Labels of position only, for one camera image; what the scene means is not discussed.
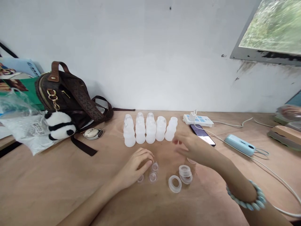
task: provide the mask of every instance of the smartphone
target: smartphone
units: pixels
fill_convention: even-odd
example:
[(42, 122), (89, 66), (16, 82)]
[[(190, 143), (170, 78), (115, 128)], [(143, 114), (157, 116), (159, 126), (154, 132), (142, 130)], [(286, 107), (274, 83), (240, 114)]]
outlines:
[(196, 134), (199, 138), (206, 141), (212, 147), (215, 146), (214, 141), (209, 137), (209, 135), (206, 133), (205, 130), (201, 130), (202, 127), (200, 125), (189, 125), (189, 126), (190, 126), (191, 130), (194, 132), (194, 134)]

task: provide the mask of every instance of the panda plush toy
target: panda plush toy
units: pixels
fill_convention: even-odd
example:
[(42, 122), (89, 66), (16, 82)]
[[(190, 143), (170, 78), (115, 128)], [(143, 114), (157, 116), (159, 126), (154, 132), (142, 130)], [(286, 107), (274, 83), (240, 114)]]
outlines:
[(49, 139), (53, 141), (65, 139), (76, 131), (71, 117), (64, 112), (48, 113), (45, 115), (45, 119), (50, 130)]

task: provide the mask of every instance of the backpack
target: backpack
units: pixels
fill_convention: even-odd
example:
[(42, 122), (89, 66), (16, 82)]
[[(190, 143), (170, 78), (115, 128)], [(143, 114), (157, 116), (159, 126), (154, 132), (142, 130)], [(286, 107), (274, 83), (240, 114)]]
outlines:
[[(63, 67), (63, 72), (59, 71), (60, 65)], [(115, 110), (135, 111), (135, 109), (112, 108), (111, 104), (102, 96), (95, 96), (90, 99), (83, 80), (71, 74), (63, 62), (53, 61), (51, 72), (44, 73), (36, 80), (35, 89), (45, 110), (49, 113), (61, 111), (68, 114), (79, 133), (110, 120)], [(105, 108), (96, 103), (96, 99), (106, 101), (108, 107)], [(102, 113), (96, 106), (104, 109), (104, 112)], [(90, 156), (97, 152), (75, 139), (74, 135), (72, 135), (71, 141)]]

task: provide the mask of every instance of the power strip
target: power strip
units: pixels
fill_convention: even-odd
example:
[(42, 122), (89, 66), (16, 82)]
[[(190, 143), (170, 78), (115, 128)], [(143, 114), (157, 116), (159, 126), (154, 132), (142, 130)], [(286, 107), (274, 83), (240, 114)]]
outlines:
[(207, 116), (197, 116), (195, 112), (191, 112), (190, 115), (183, 115), (183, 121), (187, 125), (200, 125), (213, 127), (214, 123)]

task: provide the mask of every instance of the human hand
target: human hand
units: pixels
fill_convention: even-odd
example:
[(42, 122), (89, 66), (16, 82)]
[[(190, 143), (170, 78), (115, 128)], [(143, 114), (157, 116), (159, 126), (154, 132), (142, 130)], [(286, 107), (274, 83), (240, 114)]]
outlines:
[[(129, 161), (114, 177), (114, 181), (117, 183), (119, 189), (125, 189), (135, 183), (154, 162), (153, 157), (152, 152), (144, 148), (139, 148), (132, 154)], [(149, 160), (138, 169), (139, 165), (146, 159)]]
[(174, 144), (183, 143), (188, 148), (188, 150), (185, 150), (177, 147), (176, 152), (214, 170), (216, 170), (220, 161), (225, 158), (214, 147), (192, 133), (176, 132), (172, 142)]
[(283, 115), (301, 115), (301, 107), (286, 105), (284, 109), (282, 109), (281, 114)]

